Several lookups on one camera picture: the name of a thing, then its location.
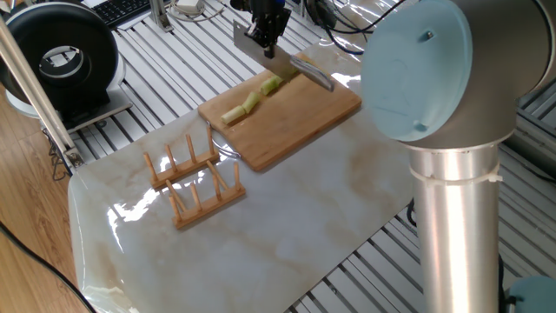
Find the knife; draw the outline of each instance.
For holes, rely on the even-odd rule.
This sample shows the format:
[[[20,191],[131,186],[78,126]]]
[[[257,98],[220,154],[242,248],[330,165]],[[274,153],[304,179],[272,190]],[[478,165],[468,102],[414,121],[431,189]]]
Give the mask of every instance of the knife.
[[[275,73],[281,79],[290,82],[296,70],[322,88],[333,92],[334,81],[326,73],[296,56],[290,56],[282,48],[275,46],[275,57],[267,58],[264,49],[253,39],[245,36],[247,28],[234,21],[234,45],[246,55],[253,58],[267,70]]]

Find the marble surface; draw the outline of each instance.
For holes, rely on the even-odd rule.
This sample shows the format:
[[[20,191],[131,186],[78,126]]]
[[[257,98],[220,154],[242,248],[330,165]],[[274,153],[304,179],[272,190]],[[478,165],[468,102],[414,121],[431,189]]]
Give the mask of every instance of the marble surface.
[[[325,41],[305,53],[360,93],[358,60]],[[282,313],[411,198],[407,151],[372,125],[365,108],[275,166],[255,173],[241,161],[247,195],[176,230],[157,171],[189,159],[185,134],[207,150],[196,110],[80,168],[69,184],[69,213],[80,288],[100,312]],[[233,184],[234,159],[216,168]],[[174,183],[193,207],[214,195],[208,170]]]

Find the white cable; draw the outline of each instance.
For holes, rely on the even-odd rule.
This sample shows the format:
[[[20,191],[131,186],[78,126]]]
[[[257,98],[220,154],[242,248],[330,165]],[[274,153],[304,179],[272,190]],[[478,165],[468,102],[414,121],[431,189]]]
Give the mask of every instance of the white cable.
[[[222,4],[222,5],[224,5],[224,3],[222,2],[222,0],[219,0],[218,2],[219,2],[220,4]],[[217,17],[217,16],[219,16],[220,14],[222,14],[222,12],[224,11],[224,8],[225,8],[225,7],[222,7],[221,9],[219,9],[215,14],[213,14],[213,15],[210,16],[210,17],[205,17],[205,18],[202,18],[202,19],[196,19],[196,18],[199,17],[202,13],[204,13],[204,11],[205,11],[204,6],[203,6],[202,11],[199,12],[199,14],[196,14],[196,15],[192,16],[192,15],[189,14],[188,12],[185,12],[185,11],[183,11],[183,10],[180,10],[180,8],[177,6],[177,1],[176,1],[176,0],[172,0],[172,2],[170,3],[170,6],[169,6],[168,13],[169,13],[172,17],[177,18],[177,19],[179,19],[180,21],[183,21],[183,22],[203,22],[203,21],[208,21],[209,19],[211,19],[211,18],[213,18],[213,17]]]

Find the wooden cutting board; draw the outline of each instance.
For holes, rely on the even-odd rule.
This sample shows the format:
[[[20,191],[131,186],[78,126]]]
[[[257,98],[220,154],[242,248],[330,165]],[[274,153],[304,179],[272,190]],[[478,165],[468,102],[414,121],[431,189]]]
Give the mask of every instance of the wooden cutting board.
[[[243,119],[231,125],[222,122],[222,114],[241,105],[251,91],[260,91],[262,82],[273,75],[266,70],[198,109],[253,170],[264,169],[361,106],[361,99],[335,80],[334,92],[329,92],[298,75],[268,97],[261,96]]]

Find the keyboard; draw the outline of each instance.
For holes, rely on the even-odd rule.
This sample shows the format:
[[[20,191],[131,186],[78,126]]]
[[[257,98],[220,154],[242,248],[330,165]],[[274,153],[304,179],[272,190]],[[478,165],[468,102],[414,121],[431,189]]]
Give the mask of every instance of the keyboard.
[[[106,25],[113,29],[117,25],[150,10],[149,0],[108,0],[93,10]]]

